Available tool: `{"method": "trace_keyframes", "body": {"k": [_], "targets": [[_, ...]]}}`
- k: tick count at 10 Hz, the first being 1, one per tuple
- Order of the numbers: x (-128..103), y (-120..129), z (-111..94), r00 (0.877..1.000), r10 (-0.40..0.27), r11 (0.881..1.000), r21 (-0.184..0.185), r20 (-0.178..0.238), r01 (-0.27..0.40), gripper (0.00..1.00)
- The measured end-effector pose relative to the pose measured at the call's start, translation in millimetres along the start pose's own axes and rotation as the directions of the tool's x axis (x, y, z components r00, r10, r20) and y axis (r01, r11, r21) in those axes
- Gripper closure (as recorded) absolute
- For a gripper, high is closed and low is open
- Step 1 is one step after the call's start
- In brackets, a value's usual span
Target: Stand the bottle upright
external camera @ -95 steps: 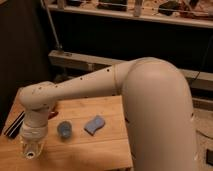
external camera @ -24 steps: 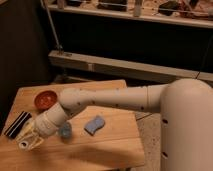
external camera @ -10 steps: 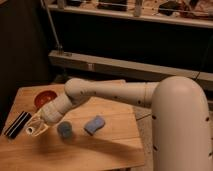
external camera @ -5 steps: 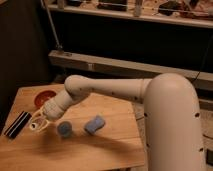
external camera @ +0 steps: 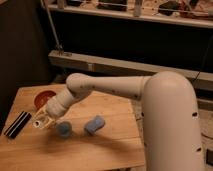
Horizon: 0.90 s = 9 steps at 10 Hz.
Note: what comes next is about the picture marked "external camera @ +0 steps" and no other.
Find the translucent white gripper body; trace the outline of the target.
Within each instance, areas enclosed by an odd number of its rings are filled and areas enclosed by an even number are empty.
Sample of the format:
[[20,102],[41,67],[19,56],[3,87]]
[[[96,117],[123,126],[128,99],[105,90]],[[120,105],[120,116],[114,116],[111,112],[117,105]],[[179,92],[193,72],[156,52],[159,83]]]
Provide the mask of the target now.
[[46,107],[41,107],[33,116],[32,124],[35,128],[48,129],[56,124],[56,119],[51,118],[46,112]]

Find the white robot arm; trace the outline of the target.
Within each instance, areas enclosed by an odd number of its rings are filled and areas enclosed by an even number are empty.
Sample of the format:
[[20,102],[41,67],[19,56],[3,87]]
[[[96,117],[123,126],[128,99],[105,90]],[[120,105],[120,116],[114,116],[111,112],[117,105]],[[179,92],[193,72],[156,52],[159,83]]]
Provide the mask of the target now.
[[195,90],[176,72],[121,77],[71,74],[65,88],[36,112],[33,125],[52,126],[93,91],[142,102],[147,171],[205,171]]

